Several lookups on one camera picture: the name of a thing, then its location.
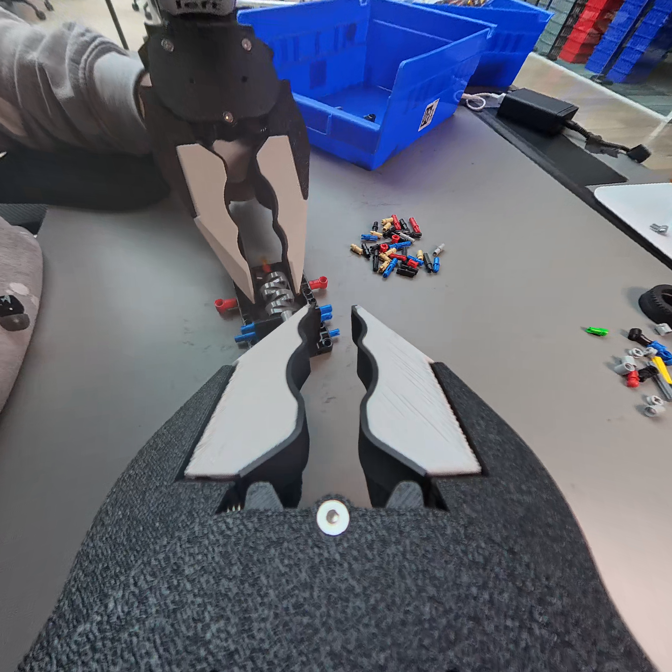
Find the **white board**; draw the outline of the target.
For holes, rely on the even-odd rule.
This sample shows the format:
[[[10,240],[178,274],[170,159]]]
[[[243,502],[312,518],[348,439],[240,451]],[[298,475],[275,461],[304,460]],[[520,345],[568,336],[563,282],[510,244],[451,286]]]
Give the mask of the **white board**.
[[[602,206],[671,261],[671,182],[605,185],[593,193]],[[668,224],[668,234],[651,231],[651,223]]]

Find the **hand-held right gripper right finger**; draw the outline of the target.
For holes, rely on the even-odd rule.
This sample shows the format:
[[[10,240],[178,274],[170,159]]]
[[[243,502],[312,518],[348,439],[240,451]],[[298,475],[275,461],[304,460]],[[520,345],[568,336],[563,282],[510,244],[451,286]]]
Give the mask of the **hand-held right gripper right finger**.
[[[351,308],[359,457],[369,477],[478,475],[482,467],[434,371],[434,360],[361,305]]]

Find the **blue plastic bin with tag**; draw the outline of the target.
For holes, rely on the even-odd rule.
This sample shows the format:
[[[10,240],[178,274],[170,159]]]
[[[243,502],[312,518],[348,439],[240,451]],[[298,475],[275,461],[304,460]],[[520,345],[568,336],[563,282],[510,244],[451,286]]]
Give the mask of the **blue plastic bin with tag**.
[[[453,116],[495,25],[401,1],[246,9],[312,146],[368,170]]]

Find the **person's left forearm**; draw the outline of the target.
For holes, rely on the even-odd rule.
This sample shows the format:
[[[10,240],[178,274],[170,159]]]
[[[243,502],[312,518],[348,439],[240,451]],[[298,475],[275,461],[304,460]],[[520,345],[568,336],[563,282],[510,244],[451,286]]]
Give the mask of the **person's left forearm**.
[[[125,212],[171,189],[140,114],[137,57],[74,22],[1,9],[1,203]]]

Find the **grey desk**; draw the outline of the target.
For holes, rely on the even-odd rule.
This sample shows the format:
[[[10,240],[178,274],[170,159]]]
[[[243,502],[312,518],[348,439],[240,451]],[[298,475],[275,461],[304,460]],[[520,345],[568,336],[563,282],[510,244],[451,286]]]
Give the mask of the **grey desk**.
[[[573,510],[612,600],[671,670],[671,422],[610,369],[670,269],[466,110],[366,172],[314,150],[306,270],[325,275],[341,336],[303,391],[301,508],[370,505],[357,454],[361,305],[448,365],[533,449]],[[440,273],[382,280],[349,244],[415,216]],[[46,621],[113,484],[150,437],[238,356],[231,282],[181,206],[52,209],[37,240],[44,289],[1,414],[1,670]],[[609,329],[609,336],[586,327]]]

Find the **stack of red bins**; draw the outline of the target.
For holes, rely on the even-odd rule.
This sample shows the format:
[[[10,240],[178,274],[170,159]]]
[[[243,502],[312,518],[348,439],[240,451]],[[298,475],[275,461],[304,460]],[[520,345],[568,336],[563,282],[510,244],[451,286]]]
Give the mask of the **stack of red bins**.
[[[623,3],[623,1],[588,1],[559,52],[559,61],[585,64]]]

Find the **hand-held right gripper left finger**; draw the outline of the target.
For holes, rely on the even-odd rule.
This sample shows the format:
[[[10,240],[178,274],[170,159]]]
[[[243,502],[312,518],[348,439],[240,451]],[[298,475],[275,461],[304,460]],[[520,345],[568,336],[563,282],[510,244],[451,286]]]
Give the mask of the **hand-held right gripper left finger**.
[[[304,306],[236,361],[228,383],[184,470],[186,479],[244,477],[290,439],[298,427],[298,392],[288,366],[306,354],[299,328]]]

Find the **grey printed sweatshirt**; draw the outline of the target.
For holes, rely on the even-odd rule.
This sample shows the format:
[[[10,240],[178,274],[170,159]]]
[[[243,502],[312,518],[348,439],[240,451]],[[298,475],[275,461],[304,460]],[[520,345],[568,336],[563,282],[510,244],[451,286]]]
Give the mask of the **grey printed sweatshirt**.
[[[1,408],[26,357],[42,285],[43,256],[36,237],[1,219]]]

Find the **black power adapter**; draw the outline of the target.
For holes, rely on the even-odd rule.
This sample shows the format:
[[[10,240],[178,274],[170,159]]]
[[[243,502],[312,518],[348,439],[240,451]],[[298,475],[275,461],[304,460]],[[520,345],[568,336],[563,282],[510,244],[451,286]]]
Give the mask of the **black power adapter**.
[[[497,116],[545,136],[560,134],[579,107],[531,89],[516,89],[502,98]]]

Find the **stack of blue bins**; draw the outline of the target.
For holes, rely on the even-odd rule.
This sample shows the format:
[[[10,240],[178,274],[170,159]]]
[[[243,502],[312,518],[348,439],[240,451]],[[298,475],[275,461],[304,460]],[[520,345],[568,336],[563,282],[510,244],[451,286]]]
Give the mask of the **stack of blue bins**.
[[[597,83],[640,83],[671,51],[671,2],[624,1],[585,64]]]

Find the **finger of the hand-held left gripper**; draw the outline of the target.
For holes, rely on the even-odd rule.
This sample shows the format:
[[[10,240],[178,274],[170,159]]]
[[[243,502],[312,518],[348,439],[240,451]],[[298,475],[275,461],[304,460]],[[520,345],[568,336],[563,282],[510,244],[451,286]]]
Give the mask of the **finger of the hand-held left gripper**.
[[[227,166],[216,152],[200,144],[179,145],[177,157],[196,215],[194,222],[233,283],[252,302],[256,291],[249,264],[239,248],[239,228],[224,199]]]
[[[284,259],[294,288],[300,288],[305,265],[308,201],[302,195],[290,140],[271,136],[257,153],[261,176],[275,199],[274,222],[284,239]]]

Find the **heap of mixed toy parts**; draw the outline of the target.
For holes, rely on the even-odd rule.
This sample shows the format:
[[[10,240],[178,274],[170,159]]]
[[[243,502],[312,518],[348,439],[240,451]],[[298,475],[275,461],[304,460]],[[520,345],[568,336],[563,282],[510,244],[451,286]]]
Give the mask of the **heap of mixed toy parts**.
[[[613,358],[611,371],[621,385],[639,393],[636,410],[644,417],[660,421],[671,415],[671,350],[641,328],[623,332],[628,346]]]

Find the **black toy brick gear assembly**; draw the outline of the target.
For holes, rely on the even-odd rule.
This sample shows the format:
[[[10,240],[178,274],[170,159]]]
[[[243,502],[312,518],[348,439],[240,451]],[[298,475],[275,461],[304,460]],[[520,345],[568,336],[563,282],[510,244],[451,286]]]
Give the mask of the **black toy brick gear assembly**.
[[[288,270],[280,262],[258,265],[251,273],[253,289],[256,292],[255,302],[238,286],[234,286],[235,297],[219,298],[214,301],[214,308],[221,316],[239,313],[242,326],[234,338],[239,349],[252,348],[298,310],[309,307],[317,309],[320,318],[314,332],[315,343],[311,346],[310,356],[332,352],[334,341],[340,336],[340,331],[329,326],[333,307],[330,304],[320,305],[318,301],[319,294],[328,288],[327,277],[320,276],[314,280],[307,280],[302,276],[299,290],[294,291]]]

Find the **pile of toy connector pins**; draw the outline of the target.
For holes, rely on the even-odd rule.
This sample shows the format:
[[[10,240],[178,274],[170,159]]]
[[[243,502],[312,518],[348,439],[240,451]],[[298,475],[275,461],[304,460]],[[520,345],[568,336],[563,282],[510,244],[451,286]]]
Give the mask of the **pile of toy connector pins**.
[[[391,214],[374,220],[348,249],[351,255],[368,261],[372,273],[382,280],[394,275],[412,280],[422,272],[440,273],[441,257],[446,252],[445,243],[423,249],[423,233],[415,216]]]

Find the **black toy tyre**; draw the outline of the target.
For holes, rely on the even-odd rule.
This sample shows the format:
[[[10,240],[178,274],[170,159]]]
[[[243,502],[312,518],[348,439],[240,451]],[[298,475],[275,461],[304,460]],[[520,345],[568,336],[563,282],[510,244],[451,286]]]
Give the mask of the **black toy tyre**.
[[[653,323],[671,327],[671,291],[671,284],[659,284],[638,298],[638,306]]]

